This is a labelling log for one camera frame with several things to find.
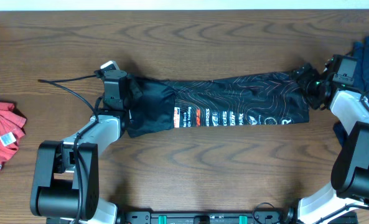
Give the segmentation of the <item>black patterned shirt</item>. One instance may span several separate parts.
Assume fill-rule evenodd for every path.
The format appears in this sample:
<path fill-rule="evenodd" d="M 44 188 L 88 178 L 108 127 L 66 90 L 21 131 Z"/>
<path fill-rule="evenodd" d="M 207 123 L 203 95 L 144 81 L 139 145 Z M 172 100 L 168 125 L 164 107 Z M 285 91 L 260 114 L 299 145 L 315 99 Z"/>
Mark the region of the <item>black patterned shirt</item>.
<path fill-rule="evenodd" d="M 289 72 L 205 81 L 135 80 L 142 97 L 130 109 L 126 130 L 132 138 L 174 128 L 309 122 L 309 106 Z"/>

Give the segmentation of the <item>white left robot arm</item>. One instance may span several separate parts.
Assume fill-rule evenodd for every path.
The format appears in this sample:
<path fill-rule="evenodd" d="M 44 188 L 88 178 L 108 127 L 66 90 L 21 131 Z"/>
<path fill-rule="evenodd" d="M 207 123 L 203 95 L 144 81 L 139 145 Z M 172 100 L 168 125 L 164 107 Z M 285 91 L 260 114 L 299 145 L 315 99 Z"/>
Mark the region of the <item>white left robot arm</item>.
<path fill-rule="evenodd" d="M 70 223 L 114 223 L 116 205 L 100 200 L 100 154 L 125 132 L 129 109 L 142 96 L 136 81 L 125 71 L 95 71 L 104 94 L 90 121 L 75 134 L 39 145 L 30 195 L 33 215 Z"/>

